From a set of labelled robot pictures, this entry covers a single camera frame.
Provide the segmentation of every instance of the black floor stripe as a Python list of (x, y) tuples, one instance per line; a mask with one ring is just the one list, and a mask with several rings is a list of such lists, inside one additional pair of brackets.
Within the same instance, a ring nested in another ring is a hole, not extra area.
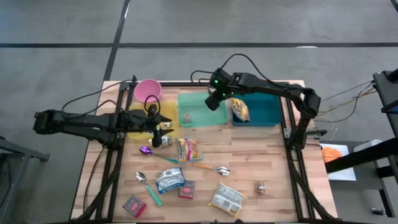
[(0, 48), (107, 48), (113, 47), (112, 43), (55, 43), (55, 44), (18, 44), (0, 43)]
[(77, 43), (77, 44), (2, 44), (0, 48), (108, 48), (112, 49), (164, 49), (164, 48), (292, 48), (292, 47), (398, 47), (398, 42), (368, 42), (368, 43)]
[(398, 42), (371, 43), (121, 43), (124, 49), (164, 48), (291, 48), (291, 47), (398, 47)]
[(118, 52), (117, 46), (120, 43), (120, 38), (122, 36), (124, 22), (126, 21), (129, 5), (130, 5), (130, 0), (124, 0), (122, 13), (120, 14), (118, 29), (116, 29), (116, 34), (114, 36), (111, 54), (109, 55), (108, 64), (106, 65), (106, 70), (103, 78), (104, 81), (109, 81), (111, 78), (114, 61), (116, 59), (116, 53)]
[(392, 3), (392, 6), (394, 6), (396, 11), (398, 12), (398, 2), (397, 2), (397, 0), (391, 0), (391, 3)]

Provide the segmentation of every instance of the snack bag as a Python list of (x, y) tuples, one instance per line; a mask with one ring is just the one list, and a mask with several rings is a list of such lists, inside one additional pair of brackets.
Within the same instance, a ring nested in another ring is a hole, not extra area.
[(184, 183), (181, 167), (167, 169), (156, 174), (156, 187), (160, 194), (182, 187)]
[(250, 121), (248, 106), (243, 100), (231, 98), (232, 111), (241, 121)]
[(133, 195), (130, 195), (129, 200), (123, 205), (123, 208), (136, 218), (142, 214), (146, 207), (147, 205), (144, 202)]
[(220, 183), (209, 205), (237, 217), (242, 209), (243, 198), (246, 194), (238, 192), (223, 183)]
[(177, 139), (178, 151), (177, 157), (179, 162), (190, 162), (201, 160), (201, 154), (197, 148), (196, 138)]
[(184, 186), (180, 188), (179, 197), (193, 199), (193, 194), (195, 193), (195, 181), (185, 180)]

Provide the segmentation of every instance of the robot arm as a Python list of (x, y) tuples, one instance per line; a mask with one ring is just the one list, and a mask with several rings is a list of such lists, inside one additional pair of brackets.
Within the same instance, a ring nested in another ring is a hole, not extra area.
[(147, 115), (144, 110), (84, 116), (47, 110), (36, 112), (33, 130), (37, 134), (73, 134), (88, 140), (97, 140), (107, 146), (119, 133), (150, 132), (154, 133), (152, 145), (159, 147), (162, 144), (162, 136), (172, 132), (173, 129), (157, 129), (160, 122), (172, 120), (157, 114), (156, 111), (156, 105), (149, 106)]
[(317, 116), (321, 98), (311, 88), (297, 84), (276, 83), (260, 79), (250, 73), (234, 73), (229, 75), (217, 69), (210, 77), (209, 97), (206, 104), (211, 110), (219, 107), (220, 102), (231, 98), (234, 94), (267, 93), (283, 96), (293, 101), (300, 112), (298, 125), (292, 130), (288, 145), (292, 149), (304, 148), (307, 140), (306, 129), (311, 119)]

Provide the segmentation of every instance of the silver spoon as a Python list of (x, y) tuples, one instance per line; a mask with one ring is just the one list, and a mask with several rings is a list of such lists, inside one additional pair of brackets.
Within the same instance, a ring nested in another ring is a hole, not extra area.
[(200, 163), (194, 163), (192, 164), (195, 167), (201, 167), (201, 168), (205, 168), (205, 169), (211, 169), (211, 170), (216, 170), (219, 174), (223, 175), (223, 176), (229, 176), (231, 175), (231, 170), (228, 167), (219, 167), (219, 168), (214, 168), (212, 166), (208, 166), (205, 164), (200, 164)]
[(150, 193), (150, 196), (152, 196), (152, 198), (154, 199), (154, 201), (156, 202), (156, 204), (158, 206), (162, 206), (162, 201), (160, 200), (160, 198), (158, 198), (158, 196), (155, 194), (155, 192), (151, 189), (151, 187), (147, 184), (147, 178), (146, 176), (142, 173), (142, 172), (137, 172), (136, 173), (136, 177), (138, 182), (145, 184), (147, 190)]

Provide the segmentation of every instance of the green tray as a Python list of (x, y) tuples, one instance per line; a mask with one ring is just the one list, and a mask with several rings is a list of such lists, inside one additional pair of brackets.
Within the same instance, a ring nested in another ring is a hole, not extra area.
[[(205, 103), (208, 96), (207, 92), (181, 93), (178, 95), (178, 117), (181, 126), (184, 128), (194, 128), (219, 125), (227, 121), (228, 115), (225, 102), (222, 101), (220, 107), (212, 111)], [(190, 115), (190, 123), (184, 123), (184, 114)]]

